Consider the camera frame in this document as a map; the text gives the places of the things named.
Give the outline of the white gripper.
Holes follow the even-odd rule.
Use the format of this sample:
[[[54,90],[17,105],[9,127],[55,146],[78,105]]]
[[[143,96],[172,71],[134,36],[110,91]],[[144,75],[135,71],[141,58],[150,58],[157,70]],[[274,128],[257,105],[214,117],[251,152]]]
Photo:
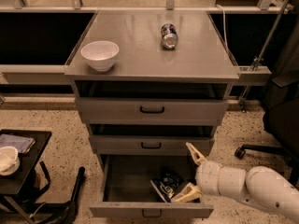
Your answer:
[[[200,165],[195,180],[197,183],[183,183],[174,189],[172,203],[190,203],[207,195],[224,196],[234,200],[244,200],[247,194],[246,174],[243,169],[223,166],[207,158],[192,144],[186,143],[193,161]]]

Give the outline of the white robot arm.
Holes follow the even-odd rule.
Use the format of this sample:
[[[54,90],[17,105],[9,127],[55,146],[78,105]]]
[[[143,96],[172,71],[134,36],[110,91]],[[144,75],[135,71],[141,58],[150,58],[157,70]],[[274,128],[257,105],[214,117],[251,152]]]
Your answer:
[[[299,190],[273,169],[256,166],[249,171],[208,160],[192,143],[187,149],[197,165],[196,184],[188,183],[174,203],[188,203],[203,195],[224,196],[252,208],[281,214],[299,223]]]

